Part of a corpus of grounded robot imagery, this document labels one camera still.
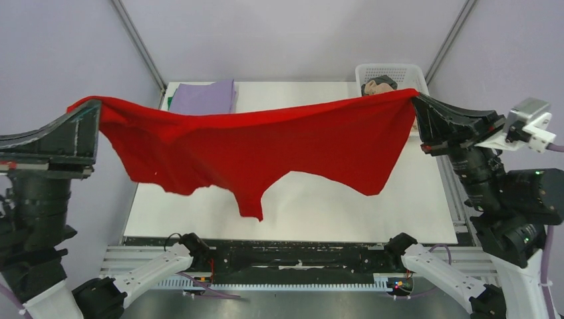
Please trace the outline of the red t shirt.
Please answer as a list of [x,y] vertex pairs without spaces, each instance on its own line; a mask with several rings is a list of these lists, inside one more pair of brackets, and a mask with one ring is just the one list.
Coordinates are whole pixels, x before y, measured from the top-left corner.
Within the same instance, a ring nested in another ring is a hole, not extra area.
[[408,140],[414,89],[240,114],[189,116],[103,96],[100,131],[132,181],[191,195],[217,186],[242,217],[291,171],[378,195]]

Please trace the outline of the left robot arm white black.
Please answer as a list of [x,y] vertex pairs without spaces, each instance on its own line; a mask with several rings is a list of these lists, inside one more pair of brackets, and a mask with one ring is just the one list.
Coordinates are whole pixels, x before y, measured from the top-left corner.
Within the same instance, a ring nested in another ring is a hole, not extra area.
[[76,235],[67,224],[71,181],[92,174],[101,110],[88,99],[42,128],[1,137],[1,172],[12,184],[1,197],[1,274],[32,318],[119,318],[160,281],[209,262],[190,233],[128,274],[67,286],[59,245]]

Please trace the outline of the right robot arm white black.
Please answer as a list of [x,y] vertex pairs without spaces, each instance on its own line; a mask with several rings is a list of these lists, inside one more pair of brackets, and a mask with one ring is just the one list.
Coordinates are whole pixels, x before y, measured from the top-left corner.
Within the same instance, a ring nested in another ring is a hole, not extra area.
[[472,318],[558,318],[547,268],[554,228],[563,222],[563,171],[506,171],[500,158],[503,151],[524,147],[563,151],[547,129],[549,103],[527,98],[502,116],[424,94],[412,102],[422,151],[448,158],[466,192],[466,205],[476,211],[470,221],[500,285],[464,274],[406,233],[385,245],[385,265],[424,277]]

